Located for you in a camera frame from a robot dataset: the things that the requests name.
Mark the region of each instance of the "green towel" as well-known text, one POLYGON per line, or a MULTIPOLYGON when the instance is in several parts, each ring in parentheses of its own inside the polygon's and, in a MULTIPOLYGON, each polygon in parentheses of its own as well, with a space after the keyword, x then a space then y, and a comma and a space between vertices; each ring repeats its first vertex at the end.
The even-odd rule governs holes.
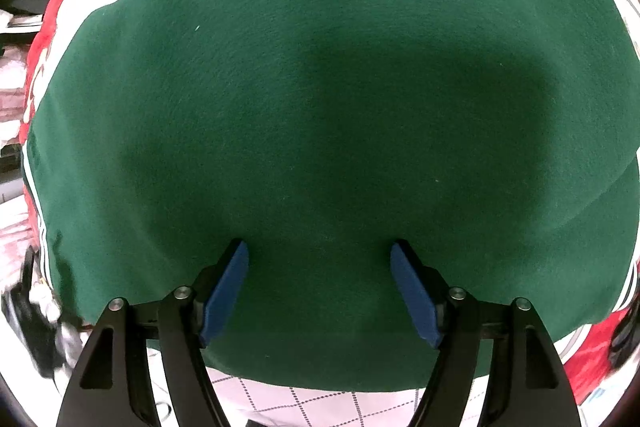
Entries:
POLYGON ((390 274, 404 237, 478 299, 529 298, 558 340, 606 317, 628 271, 639 78, 612 0, 118 0, 74 36, 28 138, 54 286, 95 321, 242 237, 207 363, 414 389, 437 352, 390 274))

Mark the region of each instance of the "blue gripper pad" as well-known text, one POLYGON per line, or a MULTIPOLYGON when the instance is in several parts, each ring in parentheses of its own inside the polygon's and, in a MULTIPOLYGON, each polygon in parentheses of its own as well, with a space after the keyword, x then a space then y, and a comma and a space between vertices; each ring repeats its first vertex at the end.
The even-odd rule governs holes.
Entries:
POLYGON ((204 305, 202 329, 200 340, 203 346, 207 346, 213 337, 220 334, 231 311, 233 310, 242 282, 249 270, 249 249, 244 241, 241 241, 231 261, 212 291, 209 300, 204 305))
POLYGON ((391 274, 418 335, 437 349, 443 334, 438 329, 436 307, 398 243, 391 247, 391 274))

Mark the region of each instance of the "grid pattern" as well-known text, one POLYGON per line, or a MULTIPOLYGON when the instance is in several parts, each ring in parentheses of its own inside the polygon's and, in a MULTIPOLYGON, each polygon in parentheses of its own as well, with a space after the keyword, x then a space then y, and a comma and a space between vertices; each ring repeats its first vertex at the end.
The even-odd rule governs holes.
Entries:
MULTIPOLYGON (((177 425, 167 392, 161 354, 148 350, 149 372, 159 410, 169 410, 162 427, 177 425)), ((395 393, 320 391, 270 385, 231 377, 207 368, 220 404, 232 427, 244 427, 251 419, 267 427, 387 427, 407 425, 424 389, 395 393)), ((484 402, 487 377, 471 388, 461 427, 476 427, 484 402)))

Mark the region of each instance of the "screw head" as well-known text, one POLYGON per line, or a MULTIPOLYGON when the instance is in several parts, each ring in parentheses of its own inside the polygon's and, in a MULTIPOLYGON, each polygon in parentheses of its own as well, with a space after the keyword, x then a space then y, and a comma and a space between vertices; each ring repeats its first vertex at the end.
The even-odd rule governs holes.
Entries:
POLYGON ((176 299, 186 299, 189 295, 191 295, 191 288, 188 286, 180 286, 174 290, 174 297, 176 299))
POLYGON ((463 301, 466 298, 466 291, 457 286, 449 288, 449 296, 456 301, 463 301))
POLYGON ((531 309, 531 303, 524 297, 518 297, 516 299, 516 306, 524 312, 528 312, 531 309))
POLYGON ((117 298, 113 299, 109 303, 109 309, 112 312, 116 312, 118 310, 121 310, 123 306, 124 306, 124 299, 121 299, 120 297, 117 297, 117 298))

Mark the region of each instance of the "green fabric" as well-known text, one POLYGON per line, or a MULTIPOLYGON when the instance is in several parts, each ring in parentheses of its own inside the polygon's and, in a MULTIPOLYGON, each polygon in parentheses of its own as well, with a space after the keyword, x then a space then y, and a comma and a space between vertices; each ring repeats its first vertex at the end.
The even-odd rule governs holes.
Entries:
POLYGON ((437 352, 390 276, 404 237, 476 298, 527 296, 559 339, 604 318, 628 270, 639 73, 612 0, 119 0, 82 24, 30 130, 55 288, 94 321, 242 237, 208 363, 410 389, 437 352))

